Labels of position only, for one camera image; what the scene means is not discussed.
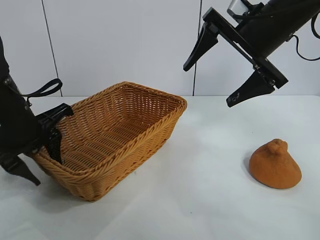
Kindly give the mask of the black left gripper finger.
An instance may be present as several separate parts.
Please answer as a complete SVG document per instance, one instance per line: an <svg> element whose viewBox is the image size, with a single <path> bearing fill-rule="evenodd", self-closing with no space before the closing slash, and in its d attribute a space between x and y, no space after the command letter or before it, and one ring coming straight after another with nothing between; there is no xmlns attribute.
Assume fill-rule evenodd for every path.
<svg viewBox="0 0 320 240"><path fill-rule="evenodd" d="M19 156L15 156L14 158L13 174L29 180L36 186L41 184L39 179L31 172L26 163Z"/></svg>
<svg viewBox="0 0 320 240"><path fill-rule="evenodd" d="M49 132L46 149L49 153L49 156L60 164L63 163L61 157L61 141L61 132L56 128L52 128Z"/></svg>

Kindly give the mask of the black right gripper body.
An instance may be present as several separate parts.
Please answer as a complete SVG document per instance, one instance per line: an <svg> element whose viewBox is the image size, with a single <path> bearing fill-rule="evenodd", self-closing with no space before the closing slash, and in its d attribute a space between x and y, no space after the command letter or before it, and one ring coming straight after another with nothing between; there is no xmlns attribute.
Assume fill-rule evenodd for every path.
<svg viewBox="0 0 320 240"><path fill-rule="evenodd" d="M270 6L254 6L248 14L232 17L240 22L233 27L212 7L205 13L203 20L216 35L221 35L237 49L248 61L255 72L245 82L250 88L262 79L272 90L288 83L287 78L267 59L289 36L284 29L280 13Z"/></svg>

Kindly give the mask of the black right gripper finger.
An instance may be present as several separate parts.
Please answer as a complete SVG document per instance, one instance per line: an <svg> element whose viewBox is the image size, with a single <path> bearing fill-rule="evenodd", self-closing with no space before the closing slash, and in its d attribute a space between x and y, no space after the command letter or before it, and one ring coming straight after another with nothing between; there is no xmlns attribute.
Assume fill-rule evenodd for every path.
<svg viewBox="0 0 320 240"><path fill-rule="evenodd" d="M185 72L189 71L196 62L215 44L218 43L219 29L210 22L204 22L195 46L183 65Z"/></svg>
<svg viewBox="0 0 320 240"><path fill-rule="evenodd" d="M268 80L269 79L262 73L255 70L253 74L226 99L227 106L231 108L246 100L271 94L275 91L275 88Z"/></svg>

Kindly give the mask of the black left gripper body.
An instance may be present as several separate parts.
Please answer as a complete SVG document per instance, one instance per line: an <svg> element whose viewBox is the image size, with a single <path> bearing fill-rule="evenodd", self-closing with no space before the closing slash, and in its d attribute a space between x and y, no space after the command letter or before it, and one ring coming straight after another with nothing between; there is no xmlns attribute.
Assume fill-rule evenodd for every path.
<svg viewBox="0 0 320 240"><path fill-rule="evenodd" d="M51 129L65 117L73 116L70 105L62 103L39 115L19 109L13 115L0 117L0 166L8 173L14 171L15 156L38 152L47 146Z"/></svg>

